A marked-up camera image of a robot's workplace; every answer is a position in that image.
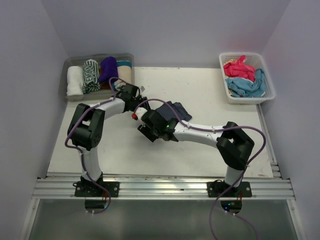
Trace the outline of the dark grey towel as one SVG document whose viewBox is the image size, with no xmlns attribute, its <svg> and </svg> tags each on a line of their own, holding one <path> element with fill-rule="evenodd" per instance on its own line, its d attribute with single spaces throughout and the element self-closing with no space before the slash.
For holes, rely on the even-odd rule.
<svg viewBox="0 0 320 240">
<path fill-rule="evenodd" d="M 174 109 L 181 120 L 188 122 L 192 119 L 192 116 L 180 102 L 172 103 L 171 101 L 167 101 L 167 104 L 163 103 L 160 107 L 155 109 L 165 120 L 169 121 L 170 119 L 177 118 L 174 112 L 169 108 L 169 105 Z"/>
</svg>

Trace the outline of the purple towel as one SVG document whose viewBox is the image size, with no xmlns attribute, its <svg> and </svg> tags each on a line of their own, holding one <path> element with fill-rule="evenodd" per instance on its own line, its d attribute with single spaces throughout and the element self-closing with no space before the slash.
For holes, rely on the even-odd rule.
<svg viewBox="0 0 320 240">
<path fill-rule="evenodd" d="M 110 78 L 118 77 L 118 64 L 117 60 L 113 56 L 106 57 L 100 63 L 101 73 L 98 78 L 98 82 L 108 82 Z"/>
</svg>

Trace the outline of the clear plastic tray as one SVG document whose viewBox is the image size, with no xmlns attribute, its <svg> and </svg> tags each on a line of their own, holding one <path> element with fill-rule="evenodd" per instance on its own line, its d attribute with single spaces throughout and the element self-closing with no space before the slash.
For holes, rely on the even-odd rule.
<svg viewBox="0 0 320 240">
<path fill-rule="evenodd" d="M 129 61 L 131 63 L 131 83 L 135 84 L 135 70 L 134 70 L 134 56 L 130 53 L 117 53 L 117 54 L 94 54 L 84 56 L 69 57 L 64 61 L 58 94 L 64 96 L 68 101 L 89 101 L 89 100 L 103 100 L 112 96 L 110 89 L 102 89 L 87 94 L 71 94 L 67 95 L 67 72 L 70 67 L 78 66 L 82 67 L 86 60 L 92 59 L 99 64 L 107 57 L 115 57 L 117 61 Z"/>
</svg>

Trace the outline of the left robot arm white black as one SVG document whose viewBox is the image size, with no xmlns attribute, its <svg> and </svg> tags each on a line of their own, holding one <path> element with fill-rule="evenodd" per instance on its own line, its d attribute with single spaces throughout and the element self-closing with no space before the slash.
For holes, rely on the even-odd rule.
<svg viewBox="0 0 320 240">
<path fill-rule="evenodd" d="M 97 146 L 103 136 L 104 121 L 115 115 L 133 112 L 146 97 L 121 99 L 111 97 L 101 103 L 76 106 L 64 145 L 79 152 L 82 174 L 81 183 L 92 196 L 103 193 L 103 172 L 99 165 Z"/>
</svg>

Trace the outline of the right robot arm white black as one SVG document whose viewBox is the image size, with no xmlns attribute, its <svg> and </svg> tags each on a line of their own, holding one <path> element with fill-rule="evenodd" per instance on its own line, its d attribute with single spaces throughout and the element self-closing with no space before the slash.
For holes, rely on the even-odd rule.
<svg viewBox="0 0 320 240">
<path fill-rule="evenodd" d="M 192 142 L 218 149 L 227 165 L 223 192 L 235 196 L 241 190 L 243 172 L 255 142 L 234 122 L 224 126 L 205 126 L 177 120 L 157 124 L 141 124 L 137 129 L 151 142 L 157 139 L 173 142 Z"/>
</svg>

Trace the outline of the brown rolled towel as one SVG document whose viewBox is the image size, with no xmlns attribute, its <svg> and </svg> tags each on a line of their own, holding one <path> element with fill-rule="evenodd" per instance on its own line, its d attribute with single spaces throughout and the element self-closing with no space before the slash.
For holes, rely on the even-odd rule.
<svg viewBox="0 0 320 240">
<path fill-rule="evenodd" d="M 100 84 L 101 89 L 110 89 L 109 80 L 113 77 L 112 71 L 105 71 L 102 68 L 99 69 L 99 78 L 98 82 Z"/>
</svg>

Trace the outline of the beige teal rolled towel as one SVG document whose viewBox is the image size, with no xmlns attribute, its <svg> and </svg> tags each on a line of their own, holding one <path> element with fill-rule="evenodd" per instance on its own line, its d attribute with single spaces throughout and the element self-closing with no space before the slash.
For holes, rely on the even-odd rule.
<svg viewBox="0 0 320 240">
<path fill-rule="evenodd" d="M 119 60 L 117 61 L 117 72 L 118 77 L 124 81 L 117 79 L 112 83 L 112 87 L 116 91 L 120 91 L 123 86 L 133 83 L 133 74 L 132 74 L 132 63 L 128 60 Z"/>
</svg>

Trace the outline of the white rolled towel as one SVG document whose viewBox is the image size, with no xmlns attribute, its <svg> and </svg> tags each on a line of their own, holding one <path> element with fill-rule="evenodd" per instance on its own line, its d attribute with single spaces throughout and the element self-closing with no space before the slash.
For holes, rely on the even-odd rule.
<svg viewBox="0 0 320 240">
<path fill-rule="evenodd" d="M 67 70 L 67 96 L 83 94 L 83 69 L 80 66 L 70 66 Z"/>
</svg>

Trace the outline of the light blue crumpled towel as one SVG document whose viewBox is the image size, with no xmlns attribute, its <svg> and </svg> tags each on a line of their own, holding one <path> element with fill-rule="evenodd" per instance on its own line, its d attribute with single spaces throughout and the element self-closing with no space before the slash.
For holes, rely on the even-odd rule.
<svg viewBox="0 0 320 240">
<path fill-rule="evenodd" d="M 261 98 L 266 93 L 265 72 L 258 68 L 254 73 L 255 81 L 242 77 L 225 79 L 228 90 L 235 98 Z"/>
</svg>

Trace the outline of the pink object in basket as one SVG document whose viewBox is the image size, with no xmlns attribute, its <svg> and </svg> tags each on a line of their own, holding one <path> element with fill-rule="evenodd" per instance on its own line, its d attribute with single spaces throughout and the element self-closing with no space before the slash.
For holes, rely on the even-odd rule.
<svg viewBox="0 0 320 240">
<path fill-rule="evenodd" d="M 224 74 L 230 78 L 244 78 L 255 82 L 256 68 L 245 64 L 245 61 L 245 55 L 241 55 L 237 60 L 229 60 L 223 65 Z"/>
</svg>

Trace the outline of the white plastic laundry basket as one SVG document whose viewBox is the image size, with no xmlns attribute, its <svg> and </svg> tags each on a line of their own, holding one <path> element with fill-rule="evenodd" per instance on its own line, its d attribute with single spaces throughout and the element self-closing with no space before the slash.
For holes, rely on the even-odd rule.
<svg viewBox="0 0 320 240">
<path fill-rule="evenodd" d="M 245 56 L 245 64 L 249 64 L 255 68 L 261 69 L 264 72 L 264 81 L 263 81 L 263 88 L 262 92 L 259 96 L 254 95 L 254 96 L 248 96 L 248 97 L 238 97 L 238 96 L 233 96 L 231 94 L 231 91 L 229 91 L 227 81 L 226 79 L 228 78 L 225 75 L 225 72 L 223 70 L 223 63 L 226 61 L 229 61 L 231 59 L 236 59 L 238 60 L 242 55 Z M 270 73 L 268 71 L 267 65 L 263 59 L 263 57 L 258 54 L 258 53 L 252 53 L 252 52 L 226 52 L 226 53 L 221 53 L 219 55 L 219 63 L 220 63 L 220 68 L 222 72 L 222 77 L 223 77 L 223 84 L 227 96 L 227 101 L 229 104 L 234 104 L 234 105 L 258 105 L 261 104 L 265 101 L 270 101 L 273 100 L 276 97 L 276 90 L 272 81 L 272 78 L 270 76 Z"/>
</svg>

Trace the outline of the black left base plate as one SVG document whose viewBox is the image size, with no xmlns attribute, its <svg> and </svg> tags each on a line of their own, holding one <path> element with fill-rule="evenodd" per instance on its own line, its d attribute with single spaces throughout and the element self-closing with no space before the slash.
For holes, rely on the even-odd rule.
<svg viewBox="0 0 320 240">
<path fill-rule="evenodd" d="M 118 197 L 120 183 L 118 181 L 102 181 L 97 184 L 91 181 L 78 181 L 72 184 L 75 187 L 75 197 L 99 198 Z"/>
</svg>

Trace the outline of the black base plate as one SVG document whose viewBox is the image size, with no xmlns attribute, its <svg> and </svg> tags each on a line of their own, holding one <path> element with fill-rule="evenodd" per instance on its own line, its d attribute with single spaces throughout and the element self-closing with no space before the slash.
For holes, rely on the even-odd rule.
<svg viewBox="0 0 320 240">
<path fill-rule="evenodd" d="M 207 195 L 209 198 L 217 198 L 229 187 L 224 181 L 216 180 L 206 183 Z M 228 192 L 220 196 L 221 198 L 250 198 L 252 197 L 252 190 L 250 183 L 243 181 L 238 187 L 232 187 Z"/>
<path fill-rule="evenodd" d="M 78 181 L 72 184 L 75 187 L 75 197 L 99 198 L 118 197 L 120 183 L 118 181 L 102 181 L 97 184 L 91 181 Z"/>
</svg>

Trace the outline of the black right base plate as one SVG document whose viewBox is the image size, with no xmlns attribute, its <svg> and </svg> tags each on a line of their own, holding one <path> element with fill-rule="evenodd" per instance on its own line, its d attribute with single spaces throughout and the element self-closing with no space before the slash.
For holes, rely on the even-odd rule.
<svg viewBox="0 0 320 240">
<path fill-rule="evenodd" d="M 206 183 L 207 195 L 209 198 L 217 198 L 229 187 L 224 181 L 216 180 Z M 252 190 L 250 183 L 243 181 L 238 187 L 232 187 L 228 192 L 220 196 L 221 198 L 250 198 L 252 197 Z"/>
</svg>

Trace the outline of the aluminium mounting rail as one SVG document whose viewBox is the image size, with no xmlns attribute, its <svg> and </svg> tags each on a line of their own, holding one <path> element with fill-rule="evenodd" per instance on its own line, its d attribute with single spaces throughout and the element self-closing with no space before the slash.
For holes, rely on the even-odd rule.
<svg viewBox="0 0 320 240">
<path fill-rule="evenodd" d="M 80 177 L 50 175 L 38 179 L 31 194 L 34 199 L 75 199 L 73 183 Z M 196 176 L 103 176 L 105 182 L 119 182 L 118 200 L 205 200 L 208 198 L 207 183 L 212 177 Z M 294 200 L 291 181 L 281 178 L 246 178 L 250 183 L 252 200 Z"/>
</svg>

